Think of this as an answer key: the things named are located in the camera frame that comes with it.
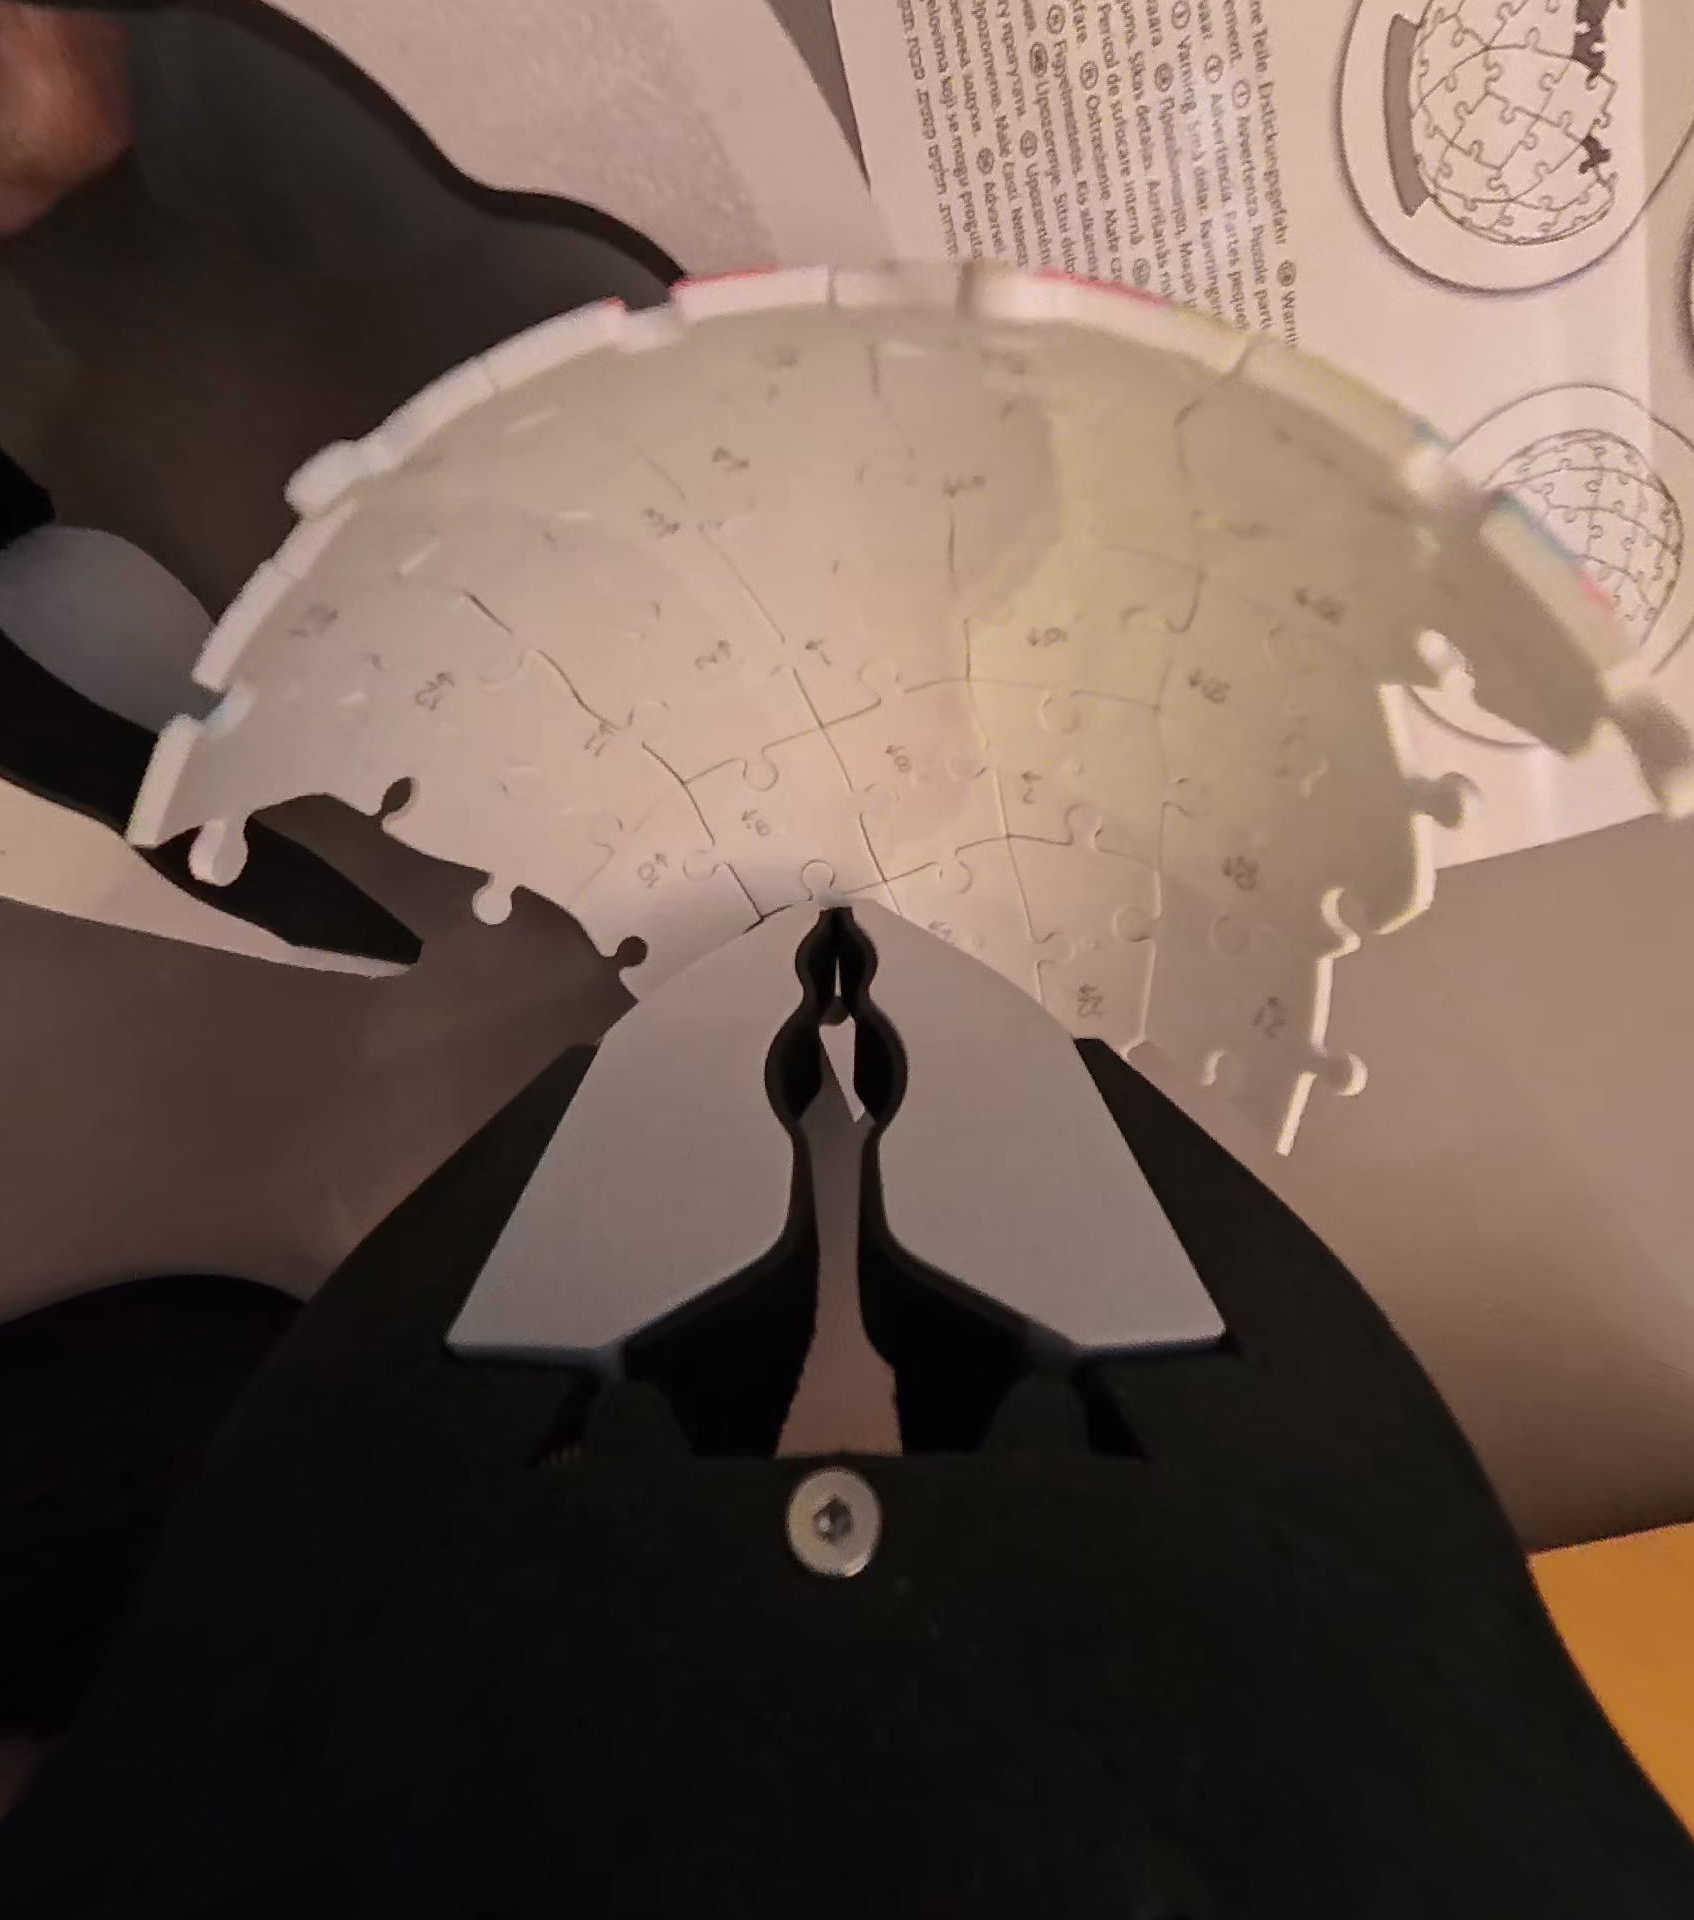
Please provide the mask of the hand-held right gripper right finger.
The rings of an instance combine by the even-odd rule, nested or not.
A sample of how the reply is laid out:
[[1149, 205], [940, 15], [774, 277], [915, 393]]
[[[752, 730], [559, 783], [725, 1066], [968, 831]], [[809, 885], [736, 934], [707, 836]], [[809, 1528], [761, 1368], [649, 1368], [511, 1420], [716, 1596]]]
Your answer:
[[900, 914], [850, 918], [855, 1089], [892, 1246], [1080, 1357], [1219, 1344], [1220, 1307], [1069, 1027]]

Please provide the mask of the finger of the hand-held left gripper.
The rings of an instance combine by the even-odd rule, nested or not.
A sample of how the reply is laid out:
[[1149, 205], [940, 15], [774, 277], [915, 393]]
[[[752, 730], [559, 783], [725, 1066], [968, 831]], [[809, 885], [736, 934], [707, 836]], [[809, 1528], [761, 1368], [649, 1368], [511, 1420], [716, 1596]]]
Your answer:
[[[0, 550], [52, 521], [81, 525], [0, 446]], [[133, 845], [156, 735], [56, 682], [0, 701], [0, 899], [310, 972], [396, 978], [420, 962], [410, 926], [279, 827], [248, 827], [248, 859], [227, 884], [191, 872], [181, 836]]]
[[504, 302], [850, 267], [827, 4], [159, 8], [159, 201], [283, 265]]

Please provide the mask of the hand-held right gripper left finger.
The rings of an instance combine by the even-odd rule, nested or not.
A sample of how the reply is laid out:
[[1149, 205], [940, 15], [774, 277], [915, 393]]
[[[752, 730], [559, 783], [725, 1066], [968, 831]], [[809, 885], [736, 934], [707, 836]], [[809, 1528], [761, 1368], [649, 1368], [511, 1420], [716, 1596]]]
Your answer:
[[785, 907], [608, 1029], [451, 1328], [457, 1355], [620, 1362], [783, 1242], [828, 1078], [827, 932], [827, 907]]

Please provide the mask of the assembled white puzzle section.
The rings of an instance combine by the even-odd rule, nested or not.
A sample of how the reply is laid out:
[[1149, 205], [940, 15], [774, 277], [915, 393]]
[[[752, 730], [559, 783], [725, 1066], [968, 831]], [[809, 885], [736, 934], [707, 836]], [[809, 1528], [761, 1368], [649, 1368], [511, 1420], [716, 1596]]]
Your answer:
[[881, 903], [1293, 1145], [1334, 966], [1428, 910], [1485, 778], [1458, 672], [1694, 811], [1694, 739], [1547, 523], [1280, 342], [1006, 267], [603, 300], [290, 480], [126, 838], [230, 885], [304, 798], [564, 907], [641, 995], [770, 914]]

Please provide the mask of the person's left hand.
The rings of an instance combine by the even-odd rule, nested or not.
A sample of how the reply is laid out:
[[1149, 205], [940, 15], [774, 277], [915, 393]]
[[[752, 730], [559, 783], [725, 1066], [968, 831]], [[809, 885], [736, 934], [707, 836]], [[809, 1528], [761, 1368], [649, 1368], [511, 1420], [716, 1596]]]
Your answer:
[[0, 242], [104, 179], [133, 150], [124, 18], [0, 1]]

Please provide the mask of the white instruction leaflet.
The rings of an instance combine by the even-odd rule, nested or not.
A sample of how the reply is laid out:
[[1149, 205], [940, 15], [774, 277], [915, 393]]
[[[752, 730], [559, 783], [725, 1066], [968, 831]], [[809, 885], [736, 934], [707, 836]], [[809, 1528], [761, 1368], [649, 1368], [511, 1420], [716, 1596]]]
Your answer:
[[915, 259], [1356, 371], [1513, 492], [1694, 733], [1694, 1], [835, 4]]

